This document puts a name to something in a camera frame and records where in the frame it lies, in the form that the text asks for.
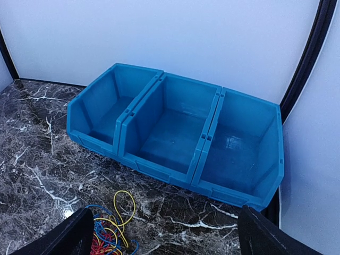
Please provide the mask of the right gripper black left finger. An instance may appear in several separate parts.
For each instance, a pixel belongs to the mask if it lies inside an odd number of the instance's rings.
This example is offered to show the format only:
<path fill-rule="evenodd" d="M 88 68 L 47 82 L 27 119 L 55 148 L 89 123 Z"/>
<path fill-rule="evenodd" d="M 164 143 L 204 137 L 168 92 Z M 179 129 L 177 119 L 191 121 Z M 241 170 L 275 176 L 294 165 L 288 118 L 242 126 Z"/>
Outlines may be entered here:
<path fill-rule="evenodd" d="M 13 254 L 90 254 L 93 231 L 92 211 L 80 208 L 50 232 Z"/>

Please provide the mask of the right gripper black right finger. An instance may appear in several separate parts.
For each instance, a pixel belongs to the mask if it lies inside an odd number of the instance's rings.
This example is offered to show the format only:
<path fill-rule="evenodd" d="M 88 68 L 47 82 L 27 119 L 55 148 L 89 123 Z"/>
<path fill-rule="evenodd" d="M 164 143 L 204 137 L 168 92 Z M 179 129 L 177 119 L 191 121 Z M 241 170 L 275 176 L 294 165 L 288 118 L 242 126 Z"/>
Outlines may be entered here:
<path fill-rule="evenodd" d="M 318 254 L 290 237 L 251 207 L 243 206 L 238 217 L 242 254 Z"/>

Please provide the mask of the right blue storage bin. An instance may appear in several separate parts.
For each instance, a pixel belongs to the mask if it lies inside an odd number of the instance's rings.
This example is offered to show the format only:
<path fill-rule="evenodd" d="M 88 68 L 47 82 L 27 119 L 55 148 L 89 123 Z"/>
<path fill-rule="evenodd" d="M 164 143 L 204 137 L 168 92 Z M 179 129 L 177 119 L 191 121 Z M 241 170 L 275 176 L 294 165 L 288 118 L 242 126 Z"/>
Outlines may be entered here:
<path fill-rule="evenodd" d="M 280 107 L 223 88 L 191 191 L 262 211 L 270 204 L 283 177 Z"/>

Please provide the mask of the blue storage bin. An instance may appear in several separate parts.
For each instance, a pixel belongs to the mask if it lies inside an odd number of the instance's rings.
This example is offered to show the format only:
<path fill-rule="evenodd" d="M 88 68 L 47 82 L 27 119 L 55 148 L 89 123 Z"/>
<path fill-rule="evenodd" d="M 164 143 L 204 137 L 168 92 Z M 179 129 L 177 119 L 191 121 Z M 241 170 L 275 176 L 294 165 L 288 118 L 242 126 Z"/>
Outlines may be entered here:
<path fill-rule="evenodd" d="M 123 122 L 118 155 L 140 173 L 189 188 L 221 90 L 163 74 Z"/>
<path fill-rule="evenodd" d="M 191 191 L 262 211 L 270 204 L 283 177 L 280 107 L 223 88 Z"/>
<path fill-rule="evenodd" d="M 163 73 L 114 64 L 68 104 L 66 129 L 71 140 L 117 159 L 123 122 Z"/>

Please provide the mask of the left blue storage bin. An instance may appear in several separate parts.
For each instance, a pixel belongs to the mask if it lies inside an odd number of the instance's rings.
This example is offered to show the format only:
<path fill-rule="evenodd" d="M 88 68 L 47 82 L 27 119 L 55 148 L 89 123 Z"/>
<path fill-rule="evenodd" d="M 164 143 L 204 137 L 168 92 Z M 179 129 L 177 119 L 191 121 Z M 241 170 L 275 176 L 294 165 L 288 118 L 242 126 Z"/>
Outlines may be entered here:
<path fill-rule="evenodd" d="M 68 104 L 66 129 L 71 140 L 117 159 L 123 122 L 163 73 L 114 64 Z"/>

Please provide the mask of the middle blue storage bin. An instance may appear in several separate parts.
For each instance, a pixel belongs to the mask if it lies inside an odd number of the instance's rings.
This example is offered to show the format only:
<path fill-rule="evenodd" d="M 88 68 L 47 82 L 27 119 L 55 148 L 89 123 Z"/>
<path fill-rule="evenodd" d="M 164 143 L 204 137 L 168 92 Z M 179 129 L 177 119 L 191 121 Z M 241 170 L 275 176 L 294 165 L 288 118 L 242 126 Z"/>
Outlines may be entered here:
<path fill-rule="evenodd" d="M 140 173 L 189 188 L 221 90 L 163 74 L 123 122 L 118 155 Z"/>

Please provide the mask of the black left corner post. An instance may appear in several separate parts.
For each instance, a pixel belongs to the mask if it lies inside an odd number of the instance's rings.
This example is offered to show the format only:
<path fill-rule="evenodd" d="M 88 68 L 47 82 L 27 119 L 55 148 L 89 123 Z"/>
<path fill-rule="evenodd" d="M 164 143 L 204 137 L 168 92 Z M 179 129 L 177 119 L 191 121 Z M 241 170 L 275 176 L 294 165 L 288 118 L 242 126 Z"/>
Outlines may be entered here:
<path fill-rule="evenodd" d="M 0 48 L 1 48 L 1 54 L 2 54 L 2 57 L 4 59 L 4 62 L 7 66 L 7 69 L 12 77 L 13 80 L 18 80 L 20 77 L 19 77 L 19 74 L 15 68 L 15 65 L 13 63 L 13 60 L 10 56 L 10 53 L 9 53 L 9 50 L 7 48 L 7 45 L 5 43 L 5 40 L 4 40 L 4 37 L 3 37 L 3 34 L 2 32 L 0 31 Z"/>

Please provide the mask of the black corner post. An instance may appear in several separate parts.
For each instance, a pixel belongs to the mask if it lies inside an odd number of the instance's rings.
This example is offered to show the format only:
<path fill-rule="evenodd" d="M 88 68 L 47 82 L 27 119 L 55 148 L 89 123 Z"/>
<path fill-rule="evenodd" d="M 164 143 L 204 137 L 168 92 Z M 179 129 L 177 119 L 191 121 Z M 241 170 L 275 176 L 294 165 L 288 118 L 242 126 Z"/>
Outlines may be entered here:
<path fill-rule="evenodd" d="M 320 1 L 280 109 L 284 178 L 262 214 L 282 228 L 337 219 L 339 1 Z"/>
<path fill-rule="evenodd" d="M 7 66 L 7 69 L 12 77 L 13 80 L 18 80 L 20 77 L 19 77 L 19 74 L 15 68 L 15 65 L 13 63 L 13 60 L 10 56 L 10 53 L 9 53 L 9 50 L 7 48 L 7 45 L 5 43 L 5 40 L 4 40 L 4 37 L 3 37 L 3 34 L 2 32 L 0 31 L 0 48 L 1 48 L 1 54 L 2 54 L 2 57 L 4 59 L 4 62 Z"/>

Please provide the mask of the black right corner post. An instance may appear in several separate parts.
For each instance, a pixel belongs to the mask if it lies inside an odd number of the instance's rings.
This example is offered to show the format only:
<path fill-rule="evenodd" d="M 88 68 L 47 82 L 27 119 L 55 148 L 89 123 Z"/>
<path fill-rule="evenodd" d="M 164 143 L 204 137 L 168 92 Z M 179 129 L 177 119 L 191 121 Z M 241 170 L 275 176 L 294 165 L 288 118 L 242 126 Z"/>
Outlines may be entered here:
<path fill-rule="evenodd" d="M 282 228 L 337 219 L 339 1 L 320 1 L 280 109 L 284 178 L 262 214 Z"/>

